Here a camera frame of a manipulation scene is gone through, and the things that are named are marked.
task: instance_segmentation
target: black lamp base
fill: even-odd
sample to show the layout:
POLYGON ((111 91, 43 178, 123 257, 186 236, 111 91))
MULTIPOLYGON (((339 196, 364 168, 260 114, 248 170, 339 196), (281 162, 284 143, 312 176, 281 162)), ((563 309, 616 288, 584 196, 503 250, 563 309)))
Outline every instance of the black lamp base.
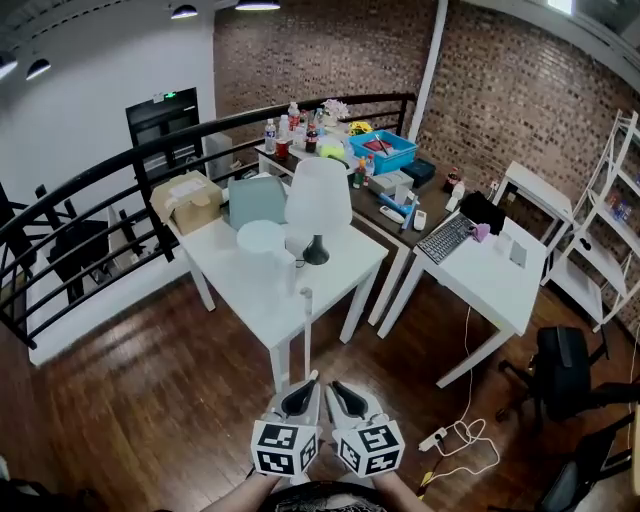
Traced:
POLYGON ((322 245, 322 235, 314 235, 311 245, 302 253, 304 261, 310 265, 324 265, 329 261, 329 251, 322 245))

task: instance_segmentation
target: white shelving unit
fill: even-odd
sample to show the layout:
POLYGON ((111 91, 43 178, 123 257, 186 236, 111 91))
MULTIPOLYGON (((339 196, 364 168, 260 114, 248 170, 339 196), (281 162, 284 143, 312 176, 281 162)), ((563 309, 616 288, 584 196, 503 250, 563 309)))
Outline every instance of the white shelving unit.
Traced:
POLYGON ((638 114, 634 112, 631 118, 625 118, 622 112, 618 111, 605 150, 574 210, 574 218, 577 218, 576 214, 580 209, 584 205, 589 206, 587 217, 582 224, 578 221, 574 222, 572 239, 567 248, 563 252, 555 250, 550 256, 550 268, 541 283, 544 285, 549 280, 553 281, 580 304, 595 320, 594 332, 611 320, 640 290, 640 280, 630 289, 627 289, 626 285, 631 259, 634 256, 640 258, 640 237, 625 222, 614 217, 606 202, 616 179, 621 179, 640 199, 640 186, 623 170, 623 164, 632 143, 640 145, 638 114), (618 134, 624 135, 624 141, 618 154, 615 155, 618 134), (602 190, 598 192, 593 187, 603 171, 606 172, 605 183, 602 190), (616 257, 589 233, 589 226, 597 216, 604 220, 629 247, 629 252, 622 262, 618 262, 616 257), (606 282, 602 287, 569 260, 572 251, 581 254, 605 278, 606 282), (616 300, 609 314, 605 316, 602 308, 602 290, 607 286, 615 290, 616 300))

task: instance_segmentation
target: pink object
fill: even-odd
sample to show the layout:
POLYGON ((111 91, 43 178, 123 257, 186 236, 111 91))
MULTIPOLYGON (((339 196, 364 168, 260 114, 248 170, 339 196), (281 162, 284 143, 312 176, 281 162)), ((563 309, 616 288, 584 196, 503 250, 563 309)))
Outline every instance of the pink object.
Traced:
POLYGON ((491 226, 489 226, 489 224, 478 224, 473 228, 473 238, 476 242, 482 242, 489 234, 490 230, 491 226))

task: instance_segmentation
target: blue plastic tray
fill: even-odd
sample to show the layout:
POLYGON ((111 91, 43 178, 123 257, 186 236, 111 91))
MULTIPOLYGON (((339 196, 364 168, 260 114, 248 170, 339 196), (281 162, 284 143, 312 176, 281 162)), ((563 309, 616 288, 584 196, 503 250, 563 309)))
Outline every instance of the blue plastic tray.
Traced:
POLYGON ((418 150, 418 146, 414 143, 385 130, 377 130, 363 135, 354 135, 353 137, 349 137, 349 142, 353 146, 353 151, 357 157, 364 156, 366 158, 367 155, 374 155, 373 160, 376 165, 376 174, 397 171, 401 167, 409 165, 415 159, 416 151, 418 150), (376 140, 376 134, 378 134, 382 140, 393 146, 395 151, 391 155, 387 156, 382 151, 371 151, 363 146, 363 144, 369 141, 376 140))

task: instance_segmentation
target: wooden floor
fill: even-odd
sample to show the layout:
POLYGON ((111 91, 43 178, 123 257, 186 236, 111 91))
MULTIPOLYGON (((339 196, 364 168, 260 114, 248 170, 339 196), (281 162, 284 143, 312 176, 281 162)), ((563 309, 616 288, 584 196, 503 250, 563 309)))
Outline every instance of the wooden floor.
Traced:
MULTIPOLYGON (((400 474, 417 488, 438 459, 418 452, 419 441, 458 419, 466 406, 468 376, 444 390, 435 382, 465 355, 467 306, 425 277, 387 339, 361 323, 343 345, 338 335, 349 300, 314 325, 313 367, 324 382, 342 379, 380 398, 407 443, 400 474)), ((30 368, 17 341, 0 336, 0 453, 12 476, 67 493, 92 487, 110 510, 131 512, 198 511, 240 483, 250 469, 253 420, 273 392, 271 370, 267 351, 219 298, 217 306, 208 313, 193 284, 183 279, 39 370, 30 368)), ((582 434, 625 414, 626 407, 611 406, 562 425, 547 423, 537 438, 528 434, 529 407, 521 420, 494 421, 496 409, 520 389, 496 371, 497 362, 507 357, 526 366, 538 328, 559 324, 584 328, 590 347, 597 345, 586 323, 545 289, 526 336, 511 339, 476 368, 467 420, 487 419, 485 434, 495 441, 502 461, 480 476, 460 472, 435 482, 425 497, 435 511, 481 511, 488 504, 530 507, 559 465, 540 456, 570 451, 582 434)), ((492 329, 472 312, 469 347, 477 347, 492 329)), ((609 340, 612 359, 596 364, 594 384, 629 378, 631 344, 614 324, 609 340)), ((300 337, 292 347, 297 379, 300 337)), ((322 424, 329 439, 324 411, 322 424)), ((626 436, 617 441, 624 446, 626 436)), ((456 443, 447 438, 446 446, 453 449, 456 443)), ((460 465, 478 470, 493 457, 487 443, 477 444, 445 460, 438 471, 460 465)), ((341 476, 327 446, 310 476, 341 476)), ((628 474, 598 484, 580 508, 638 509, 628 474)))

